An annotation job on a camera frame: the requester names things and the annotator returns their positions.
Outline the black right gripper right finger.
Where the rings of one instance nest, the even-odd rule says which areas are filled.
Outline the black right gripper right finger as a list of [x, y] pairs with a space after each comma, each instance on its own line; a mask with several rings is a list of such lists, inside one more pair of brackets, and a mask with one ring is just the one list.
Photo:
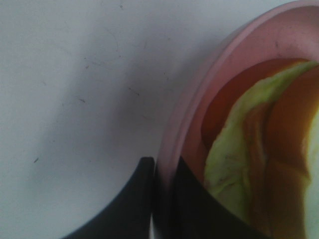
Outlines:
[[222, 207], [179, 159], [170, 189], [155, 169], [153, 224], [157, 239], [263, 239]]

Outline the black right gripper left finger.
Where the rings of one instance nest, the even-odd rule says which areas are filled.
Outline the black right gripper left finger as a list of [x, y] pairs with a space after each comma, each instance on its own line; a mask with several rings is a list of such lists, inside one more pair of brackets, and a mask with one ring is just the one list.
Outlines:
[[148, 239], [155, 161], [142, 157], [120, 193], [97, 216], [66, 239]]

